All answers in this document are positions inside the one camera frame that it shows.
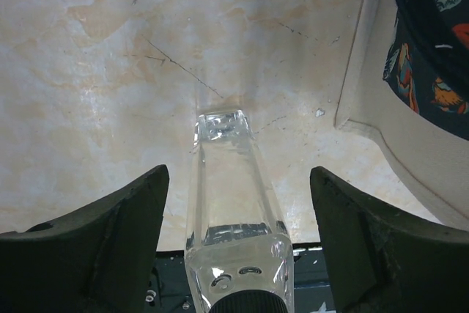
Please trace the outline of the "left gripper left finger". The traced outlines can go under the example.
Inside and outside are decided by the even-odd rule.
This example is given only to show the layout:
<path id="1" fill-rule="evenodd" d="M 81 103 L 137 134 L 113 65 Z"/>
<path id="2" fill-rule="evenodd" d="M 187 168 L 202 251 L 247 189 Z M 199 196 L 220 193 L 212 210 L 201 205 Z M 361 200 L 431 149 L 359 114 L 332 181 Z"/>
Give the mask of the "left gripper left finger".
<path id="1" fill-rule="evenodd" d="M 159 165 L 71 213 L 3 233 L 1 310 L 142 312 L 168 188 Z"/>

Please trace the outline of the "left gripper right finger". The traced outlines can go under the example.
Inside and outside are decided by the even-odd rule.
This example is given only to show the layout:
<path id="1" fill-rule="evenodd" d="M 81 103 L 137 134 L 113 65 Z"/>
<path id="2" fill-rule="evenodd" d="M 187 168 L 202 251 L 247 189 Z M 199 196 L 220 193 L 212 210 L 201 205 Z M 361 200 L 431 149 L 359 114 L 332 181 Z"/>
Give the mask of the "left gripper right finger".
<path id="1" fill-rule="evenodd" d="M 336 311 L 468 311 L 468 232 L 394 207 L 321 166 L 310 188 Z"/>

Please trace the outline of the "clear bottle black cap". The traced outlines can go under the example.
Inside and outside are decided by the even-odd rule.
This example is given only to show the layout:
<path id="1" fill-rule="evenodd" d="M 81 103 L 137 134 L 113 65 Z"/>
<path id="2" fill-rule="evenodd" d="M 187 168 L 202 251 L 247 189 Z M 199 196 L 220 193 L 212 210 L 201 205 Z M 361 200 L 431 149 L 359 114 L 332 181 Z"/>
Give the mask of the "clear bottle black cap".
<path id="1" fill-rule="evenodd" d="M 292 241 L 247 116 L 197 119 L 185 241 L 197 312 L 293 312 Z"/>

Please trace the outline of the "beige canvas bag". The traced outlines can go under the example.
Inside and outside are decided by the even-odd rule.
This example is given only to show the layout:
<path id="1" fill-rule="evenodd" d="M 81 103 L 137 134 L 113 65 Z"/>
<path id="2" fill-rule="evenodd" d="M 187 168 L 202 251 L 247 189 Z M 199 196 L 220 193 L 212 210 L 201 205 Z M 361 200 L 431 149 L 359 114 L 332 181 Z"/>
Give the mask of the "beige canvas bag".
<path id="1" fill-rule="evenodd" d="M 362 0 L 337 128 L 375 142 L 442 224 L 468 228 L 468 0 Z"/>

